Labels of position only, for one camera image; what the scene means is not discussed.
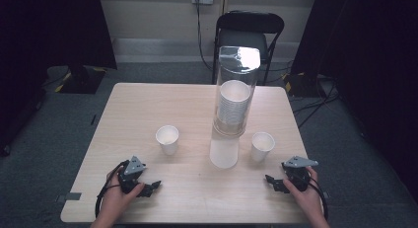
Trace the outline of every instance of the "wooden table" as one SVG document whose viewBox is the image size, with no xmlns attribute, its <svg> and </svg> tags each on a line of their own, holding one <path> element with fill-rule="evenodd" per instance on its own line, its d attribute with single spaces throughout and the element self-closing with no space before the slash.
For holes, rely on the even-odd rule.
<svg viewBox="0 0 418 228">
<path fill-rule="evenodd" d="M 150 198 L 134 200 L 120 223 L 301 223 L 305 215 L 289 194 L 276 192 L 264 175 L 284 178 L 281 162 L 307 157 L 286 93 L 259 87 L 240 138 L 238 163 L 219 169 L 209 158 L 216 86 L 119 83 L 114 86 L 71 192 L 64 222 L 92 222 L 105 176 L 119 162 L 137 156 L 147 165 L 139 178 L 162 185 Z M 172 156 L 155 133 L 174 125 L 180 136 Z M 266 131 L 275 148 L 262 163 L 251 161 L 252 135 Z"/>
</svg>

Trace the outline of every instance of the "black curtain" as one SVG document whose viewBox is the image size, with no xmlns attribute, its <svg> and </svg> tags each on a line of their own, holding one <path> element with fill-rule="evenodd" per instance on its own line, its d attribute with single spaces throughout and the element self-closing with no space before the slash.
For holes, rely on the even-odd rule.
<svg viewBox="0 0 418 228">
<path fill-rule="evenodd" d="M 0 0 L 0 141 L 46 70 L 73 62 L 116 69 L 101 0 Z"/>
<path fill-rule="evenodd" d="M 367 139 L 418 201 L 417 3 L 315 0 L 292 73 L 337 79 Z"/>
</svg>

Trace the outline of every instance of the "handheld controller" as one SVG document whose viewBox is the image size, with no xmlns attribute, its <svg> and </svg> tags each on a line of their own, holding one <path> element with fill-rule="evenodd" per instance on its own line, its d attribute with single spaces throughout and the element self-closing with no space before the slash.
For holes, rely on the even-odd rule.
<svg viewBox="0 0 418 228">
<path fill-rule="evenodd" d="M 308 160 L 299 156 L 294 156 L 290 160 L 282 163 L 282 168 L 288 177 L 289 181 L 299 190 L 304 191 L 308 188 L 308 183 L 311 176 L 306 169 L 306 166 L 317 166 L 317 161 Z M 273 177 L 265 175 L 265 179 L 275 191 L 282 191 L 289 193 L 289 190 L 283 184 L 283 180 L 275 180 Z"/>
<path fill-rule="evenodd" d="M 130 193 L 139 184 L 137 180 L 146 169 L 145 166 L 136 156 L 133 156 L 130 161 L 123 163 L 123 169 L 117 178 L 120 183 L 120 188 L 124 193 Z M 137 196 L 150 197 L 153 191 L 159 187 L 160 183 L 161 181 L 154 182 L 150 185 L 145 184 L 145 187 Z"/>
</svg>

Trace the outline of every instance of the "person's left hand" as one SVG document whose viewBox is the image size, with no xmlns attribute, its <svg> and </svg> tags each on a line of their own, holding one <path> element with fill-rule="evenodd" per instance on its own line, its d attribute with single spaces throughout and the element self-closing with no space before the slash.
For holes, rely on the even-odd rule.
<svg viewBox="0 0 418 228">
<path fill-rule="evenodd" d="M 117 174 L 122 170 L 123 167 L 120 167 L 117 170 L 117 173 L 114 173 L 110 182 L 108 183 L 107 191 L 104 194 L 101 211 L 95 220 L 92 223 L 91 227 L 111 227 L 117 218 L 126 210 L 129 203 L 135 199 L 135 197 L 141 192 L 145 184 L 138 184 L 130 193 L 125 194 L 119 186 L 119 180 L 117 179 Z"/>
</svg>

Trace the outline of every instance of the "chair backrest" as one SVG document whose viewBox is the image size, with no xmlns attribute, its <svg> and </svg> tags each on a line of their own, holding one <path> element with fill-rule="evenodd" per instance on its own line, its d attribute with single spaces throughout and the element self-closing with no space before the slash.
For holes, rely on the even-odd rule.
<svg viewBox="0 0 418 228">
<path fill-rule="evenodd" d="M 280 34 L 285 23 L 279 16 L 271 13 L 251 11 L 231 11 L 222 15 L 216 29 L 229 29 L 241 32 Z"/>
</svg>

